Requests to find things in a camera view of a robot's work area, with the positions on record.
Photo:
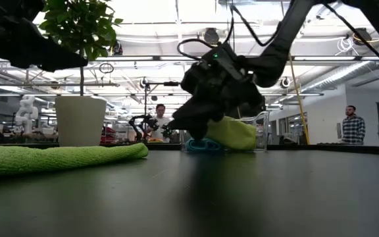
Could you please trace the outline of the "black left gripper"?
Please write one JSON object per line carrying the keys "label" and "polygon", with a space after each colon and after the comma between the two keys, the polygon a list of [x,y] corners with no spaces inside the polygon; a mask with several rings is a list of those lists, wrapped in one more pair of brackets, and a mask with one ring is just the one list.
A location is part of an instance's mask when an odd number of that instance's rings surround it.
{"label": "black left gripper", "polygon": [[0,0],[0,59],[49,72],[87,66],[83,56],[40,34],[33,20],[44,6],[44,0]]}

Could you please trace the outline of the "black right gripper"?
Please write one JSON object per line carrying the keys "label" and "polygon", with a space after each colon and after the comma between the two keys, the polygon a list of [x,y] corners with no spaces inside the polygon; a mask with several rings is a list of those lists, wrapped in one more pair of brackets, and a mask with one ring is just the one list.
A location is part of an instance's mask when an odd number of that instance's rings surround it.
{"label": "black right gripper", "polygon": [[234,78],[223,68],[203,68],[194,64],[185,72],[181,88],[191,94],[173,114],[168,126],[189,129],[194,140],[203,139],[210,120],[229,117],[254,117],[265,110],[265,97],[253,81],[253,75],[237,72]]}

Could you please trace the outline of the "teal microfiber towel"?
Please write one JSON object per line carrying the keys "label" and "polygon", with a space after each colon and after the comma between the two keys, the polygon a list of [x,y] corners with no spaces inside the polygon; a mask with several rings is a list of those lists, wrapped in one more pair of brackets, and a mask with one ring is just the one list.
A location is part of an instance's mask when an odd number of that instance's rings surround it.
{"label": "teal microfiber towel", "polygon": [[185,147],[188,151],[220,151],[223,149],[218,142],[209,138],[201,140],[191,138],[185,143]]}

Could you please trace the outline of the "yellow-green microfiber towel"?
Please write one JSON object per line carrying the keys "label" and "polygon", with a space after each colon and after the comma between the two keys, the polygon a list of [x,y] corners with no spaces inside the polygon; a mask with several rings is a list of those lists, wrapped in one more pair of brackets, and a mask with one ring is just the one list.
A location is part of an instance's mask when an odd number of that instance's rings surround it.
{"label": "yellow-green microfiber towel", "polygon": [[205,136],[230,149],[253,150],[257,146],[256,127],[231,117],[219,122],[210,120]]}

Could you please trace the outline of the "green microfiber towel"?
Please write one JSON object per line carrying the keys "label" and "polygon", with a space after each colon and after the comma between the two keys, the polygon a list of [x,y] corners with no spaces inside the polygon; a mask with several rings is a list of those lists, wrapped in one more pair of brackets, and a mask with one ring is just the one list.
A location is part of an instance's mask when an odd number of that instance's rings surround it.
{"label": "green microfiber towel", "polygon": [[118,147],[50,147],[47,149],[0,145],[0,177],[63,171],[144,159],[148,153],[147,146],[141,143]]}

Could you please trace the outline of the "person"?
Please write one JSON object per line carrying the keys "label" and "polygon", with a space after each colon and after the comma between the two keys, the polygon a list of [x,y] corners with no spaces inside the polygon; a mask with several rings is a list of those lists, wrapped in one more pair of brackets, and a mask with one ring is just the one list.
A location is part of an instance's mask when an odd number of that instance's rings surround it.
{"label": "person", "polygon": [[167,117],[165,117],[164,112],[165,106],[163,104],[158,104],[156,106],[156,119],[159,124],[159,128],[156,131],[150,130],[150,132],[152,138],[161,139],[163,142],[169,143],[170,138],[163,135],[163,126],[167,125],[170,122],[170,120]]}
{"label": "person", "polygon": [[348,105],[345,108],[345,118],[342,121],[342,142],[350,145],[363,145],[366,134],[365,120],[356,115],[356,107]]}

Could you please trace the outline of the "green leafy plant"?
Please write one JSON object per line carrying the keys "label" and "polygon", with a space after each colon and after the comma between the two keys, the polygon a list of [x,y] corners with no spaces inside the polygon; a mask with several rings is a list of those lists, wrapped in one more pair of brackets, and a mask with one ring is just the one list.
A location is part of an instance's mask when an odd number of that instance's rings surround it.
{"label": "green leafy plant", "polygon": [[112,0],[44,0],[39,29],[55,43],[87,61],[108,56],[116,43],[115,27],[124,20],[115,16]]}

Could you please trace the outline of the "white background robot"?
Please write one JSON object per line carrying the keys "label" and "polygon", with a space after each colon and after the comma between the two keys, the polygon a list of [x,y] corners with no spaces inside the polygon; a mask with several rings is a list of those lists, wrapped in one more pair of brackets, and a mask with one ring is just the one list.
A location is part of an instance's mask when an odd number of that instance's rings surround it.
{"label": "white background robot", "polygon": [[38,108],[34,107],[34,101],[35,97],[32,95],[24,95],[20,100],[20,107],[14,118],[14,133],[32,132],[32,122],[38,118]]}

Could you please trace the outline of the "clear plastic bin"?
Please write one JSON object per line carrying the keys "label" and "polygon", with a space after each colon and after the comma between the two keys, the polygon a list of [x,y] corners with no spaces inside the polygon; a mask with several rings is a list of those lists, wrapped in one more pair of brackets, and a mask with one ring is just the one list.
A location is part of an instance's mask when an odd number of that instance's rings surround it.
{"label": "clear plastic bin", "polygon": [[[254,117],[245,117],[241,119],[236,119],[239,121],[242,121],[246,124],[250,124],[256,127],[257,131],[257,141],[256,141],[256,148],[253,150],[236,150],[236,149],[230,149],[227,147],[223,147],[220,151],[225,150],[232,150],[232,151],[255,151],[255,150],[266,150],[267,143],[268,143],[268,117],[269,112],[261,112],[258,115]],[[182,135],[182,151],[188,151],[185,147],[185,143],[191,139],[190,135],[188,133]],[[215,151],[188,151],[188,152],[215,152]]]}

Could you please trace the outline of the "white plant pot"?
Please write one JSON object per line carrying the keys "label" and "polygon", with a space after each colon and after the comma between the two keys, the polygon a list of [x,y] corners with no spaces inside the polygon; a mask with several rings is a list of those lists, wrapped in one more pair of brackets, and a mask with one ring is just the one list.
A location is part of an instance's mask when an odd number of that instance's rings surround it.
{"label": "white plant pot", "polygon": [[98,146],[101,141],[107,102],[86,96],[55,98],[59,145]]}

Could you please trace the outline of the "black metal frame rig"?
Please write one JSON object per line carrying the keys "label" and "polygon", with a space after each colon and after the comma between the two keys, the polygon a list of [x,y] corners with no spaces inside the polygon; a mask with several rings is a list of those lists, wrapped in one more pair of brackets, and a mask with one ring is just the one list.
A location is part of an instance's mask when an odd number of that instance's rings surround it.
{"label": "black metal frame rig", "polygon": [[143,81],[143,88],[144,88],[144,115],[147,115],[147,96],[149,94],[148,87],[151,85],[155,85],[154,88],[156,88],[159,85],[162,86],[179,86],[180,83],[176,81],[166,81],[166,82],[148,82]]}

